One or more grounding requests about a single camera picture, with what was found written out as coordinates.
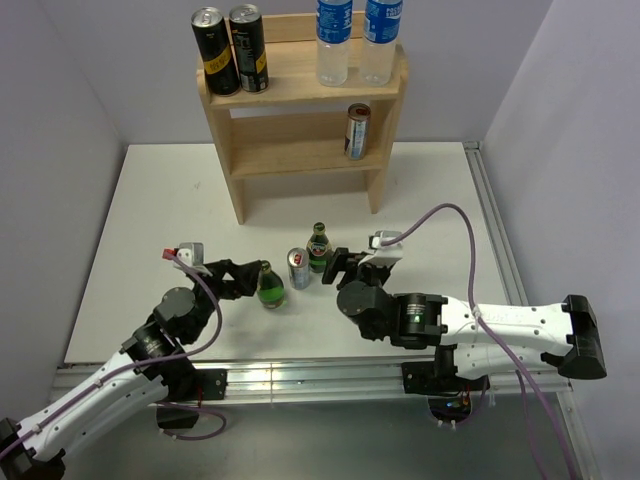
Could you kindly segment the wooden three-tier shelf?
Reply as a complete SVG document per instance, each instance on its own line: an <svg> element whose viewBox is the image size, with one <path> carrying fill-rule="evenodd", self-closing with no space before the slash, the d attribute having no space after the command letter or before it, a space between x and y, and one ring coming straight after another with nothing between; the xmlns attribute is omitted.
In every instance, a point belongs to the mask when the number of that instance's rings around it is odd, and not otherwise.
<svg viewBox="0 0 640 480"><path fill-rule="evenodd" d="M316 79L315 16L312 13L266 15L263 18L270 84L262 93L243 90L214 95L199 65L199 97L216 147L238 223L246 219L244 182L254 177L342 173L364 176L372 213L380 209L393 142L409 78L409 62L401 44L395 46L392 77L384 86L363 82L358 73L364 14L353 15L349 76L339 87ZM350 160L344 153L347 110L293 113L293 106L358 101L370 104L372 123L366 154Z"/></svg>

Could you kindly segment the silver blue energy can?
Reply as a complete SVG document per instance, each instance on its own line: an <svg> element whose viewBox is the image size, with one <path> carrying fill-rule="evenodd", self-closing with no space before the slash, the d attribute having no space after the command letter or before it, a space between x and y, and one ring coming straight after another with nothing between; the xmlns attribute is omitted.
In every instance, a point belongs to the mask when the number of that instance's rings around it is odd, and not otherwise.
<svg viewBox="0 0 640 480"><path fill-rule="evenodd" d="M360 160L366 153L371 110L367 104L354 103L347 112L344 153L350 160Z"/></svg>

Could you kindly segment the aluminium front rail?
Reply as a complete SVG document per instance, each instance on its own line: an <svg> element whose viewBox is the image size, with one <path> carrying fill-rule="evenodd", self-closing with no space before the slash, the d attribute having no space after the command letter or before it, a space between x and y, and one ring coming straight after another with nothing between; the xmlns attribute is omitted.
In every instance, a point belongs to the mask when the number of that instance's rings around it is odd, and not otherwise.
<svg viewBox="0 0 640 480"><path fill-rule="evenodd" d="M219 403L299 403L322 401L386 400L409 398L403 389L401 364L410 361L431 361L433 355L364 357L310 361L221 362L197 361L199 371L227 371L226 391ZM58 369L48 401L52 403L87 379L99 364L75 364ZM513 366L490 376L489 392L516 394L520 392ZM561 377L551 367L527 367L545 393L571 390L570 380Z"/></svg>

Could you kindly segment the black yellow can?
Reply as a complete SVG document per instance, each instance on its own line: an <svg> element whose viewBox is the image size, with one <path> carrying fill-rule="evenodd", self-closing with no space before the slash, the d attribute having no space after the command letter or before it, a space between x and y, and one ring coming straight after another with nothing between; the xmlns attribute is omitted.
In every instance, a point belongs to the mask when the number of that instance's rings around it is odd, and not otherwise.
<svg viewBox="0 0 640 480"><path fill-rule="evenodd" d="M266 90L269 76L261 12L253 4L235 6L229 25L242 88L249 93Z"/></svg>
<svg viewBox="0 0 640 480"><path fill-rule="evenodd" d="M191 16L191 26L209 90L218 96L235 94L240 82L224 16L214 7L203 7Z"/></svg>

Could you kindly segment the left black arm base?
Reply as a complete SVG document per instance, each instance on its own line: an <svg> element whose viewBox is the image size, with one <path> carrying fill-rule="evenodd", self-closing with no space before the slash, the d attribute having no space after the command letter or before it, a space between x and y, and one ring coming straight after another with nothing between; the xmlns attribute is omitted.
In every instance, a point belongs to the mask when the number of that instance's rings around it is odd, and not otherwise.
<svg viewBox="0 0 640 480"><path fill-rule="evenodd" d="M159 365L162 384L168 388L167 395L157 403L156 423L160 432L173 440L204 441L221 435L227 427L226 417L210 407L205 400L222 400L226 391L227 371L213 372L197 370L189 358L163 362ZM202 417L219 421L219 426L206 434L191 434Z"/></svg>

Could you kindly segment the right black yellow can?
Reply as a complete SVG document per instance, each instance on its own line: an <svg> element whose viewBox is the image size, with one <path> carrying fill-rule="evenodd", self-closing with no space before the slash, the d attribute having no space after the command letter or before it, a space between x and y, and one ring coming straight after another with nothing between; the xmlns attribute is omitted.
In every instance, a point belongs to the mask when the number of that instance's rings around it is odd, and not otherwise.
<svg viewBox="0 0 640 480"><path fill-rule="evenodd" d="M261 12L253 4L235 6L229 25L242 88L249 93L266 90L269 76Z"/></svg>

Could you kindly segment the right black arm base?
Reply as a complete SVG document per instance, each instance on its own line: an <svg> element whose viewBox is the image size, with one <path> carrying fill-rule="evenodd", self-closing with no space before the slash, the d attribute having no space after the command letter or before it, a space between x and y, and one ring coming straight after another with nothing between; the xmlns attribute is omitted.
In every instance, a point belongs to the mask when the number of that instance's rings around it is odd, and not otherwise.
<svg viewBox="0 0 640 480"><path fill-rule="evenodd" d="M434 361L403 362L401 373L404 393L425 396L431 414L443 422L467 419L473 412L471 394L479 392L483 399L490 388L488 376L469 380L449 373L438 375Z"/></svg>

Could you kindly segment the green glass bottle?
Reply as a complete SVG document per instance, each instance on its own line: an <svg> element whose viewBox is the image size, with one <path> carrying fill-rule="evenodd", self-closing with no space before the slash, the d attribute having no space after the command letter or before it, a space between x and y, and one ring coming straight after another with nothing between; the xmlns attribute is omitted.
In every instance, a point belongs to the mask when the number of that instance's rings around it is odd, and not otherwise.
<svg viewBox="0 0 640 480"><path fill-rule="evenodd" d="M267 260L261 261L257 294L261 304L268 309L280 307L285 299L284 283Z"/></svg>
<svg viewBox="0 0 640 480"><path fill-rule="evenodd" d="M331 243L326 234L326 226L323 222L314 224L313 233L307 242L306 250L309 257L310 270L314 273L323 273L333 254Z"/></svg>

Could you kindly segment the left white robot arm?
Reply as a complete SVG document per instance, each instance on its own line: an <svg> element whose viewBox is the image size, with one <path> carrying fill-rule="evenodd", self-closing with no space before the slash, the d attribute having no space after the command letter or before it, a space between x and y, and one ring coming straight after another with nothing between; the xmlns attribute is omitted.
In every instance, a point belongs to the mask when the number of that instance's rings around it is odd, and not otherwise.
<svg viewBox="0 0 640 480"><path fill-rule="evenodd" d="M1 422L1 470L8 479L60 479L65 457L151 403L183 401L198 375L193 344L219 303L254 295L259 261L220 260L198 267L177 261L193 285L168 290L146 322L88 379L40 412Z"/></svg>

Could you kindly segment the aluminium right rail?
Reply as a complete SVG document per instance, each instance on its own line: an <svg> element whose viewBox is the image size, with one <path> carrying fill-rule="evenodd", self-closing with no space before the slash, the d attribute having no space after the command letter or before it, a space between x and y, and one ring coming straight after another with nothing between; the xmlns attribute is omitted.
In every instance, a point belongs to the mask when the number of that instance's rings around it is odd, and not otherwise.
<svg viewBox="0 0 640 480"><path fill-rule="evenodd" d="M483 162L481 143L463 142L459 150L465 165L459 198L475 231L478 266L474 299L480 304L527 305L529 300Z"/></svg>

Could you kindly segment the rear silver red-tab can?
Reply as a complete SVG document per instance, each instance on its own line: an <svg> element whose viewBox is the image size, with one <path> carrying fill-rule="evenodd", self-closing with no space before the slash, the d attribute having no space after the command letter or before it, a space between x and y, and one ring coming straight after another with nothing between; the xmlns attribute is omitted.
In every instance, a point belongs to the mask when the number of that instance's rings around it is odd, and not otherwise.
<svg viewBox="0 0 640 480"><path fill-rule="evenodd" d="M291 286L296 290L304 290L310 284L309 259L303 248L292 248L287 254L287 266Z"/></svg>

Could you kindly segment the clear water bottle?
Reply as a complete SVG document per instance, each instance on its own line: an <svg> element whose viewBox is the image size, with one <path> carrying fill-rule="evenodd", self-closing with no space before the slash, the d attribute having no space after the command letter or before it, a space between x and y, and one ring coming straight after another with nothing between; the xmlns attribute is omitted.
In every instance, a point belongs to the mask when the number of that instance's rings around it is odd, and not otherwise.
<svg viewBox="0 0 640 480"><path fill-rule="evenodd" d="M324 86L337 87L347 80L352 13L352 1L316 4L316 77Z"/></svg>
<svg viewBox="0 0 640 480"><path fill-rule="evenodd" d="M402 0L366 2L359 72L370 85L383 86L391 78L403 4Z"/></svg>

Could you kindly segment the aluminium rail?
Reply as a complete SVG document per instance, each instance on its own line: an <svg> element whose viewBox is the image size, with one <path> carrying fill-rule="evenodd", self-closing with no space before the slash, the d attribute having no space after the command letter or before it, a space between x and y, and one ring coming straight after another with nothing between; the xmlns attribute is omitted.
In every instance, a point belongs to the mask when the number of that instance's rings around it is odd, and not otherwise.
<svg viewBox="0 0 640 480"><path fill-rule="evenodd" d="M431 361L433 355L364 357L310 361L221 362L197 361L199 371L227 371L226 391L219 403L299 403L322 401L386 400L409 398L403 389L401 364L410 361ZM52 403L87 379L99 364L75 364L58 369L48 401ZM490 376L489 392L516 394L520 392L513 366ZM551 367L527 367L545 393L571 390L570 380L561 377Z"/></svg>
<svg viewBox="0 0 640 480"><path fill-rule="evenodd" d="M459 198L475 231L478 266L474 299L480 304L527 305L529 300L483 162L481 143L463 142L459 150L465 165Z"/></svg>

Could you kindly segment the left black yellow can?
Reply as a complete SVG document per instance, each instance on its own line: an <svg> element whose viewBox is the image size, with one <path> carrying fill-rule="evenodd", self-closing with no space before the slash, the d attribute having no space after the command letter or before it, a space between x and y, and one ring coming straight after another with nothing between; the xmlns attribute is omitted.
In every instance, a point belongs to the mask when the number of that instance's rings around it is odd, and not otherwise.
<svg viewBox="0 0 640 480"><path fill-rule="evenodd" d="M209 90L218 96L235 94L240 82L224 16L214 7L203 7L191 16L191 26Z"/></svg>

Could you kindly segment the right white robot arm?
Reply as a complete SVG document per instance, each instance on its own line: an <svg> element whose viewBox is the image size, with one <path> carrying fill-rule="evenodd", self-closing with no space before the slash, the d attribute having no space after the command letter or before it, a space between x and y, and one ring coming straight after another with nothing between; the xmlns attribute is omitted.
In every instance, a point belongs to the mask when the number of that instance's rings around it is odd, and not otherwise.
<svg viewBox="0 0 640 480"><path fill-rule="evenodd" d="M335 285L337 308L362 338L406 350L435 350L433 378L443 389L491 375L499 363L548 365L565 378L607 375L596 315L572 294L546 306L472 305L451 296L390 294L384 285L400 255L337 249L322 281Z"/></svg>

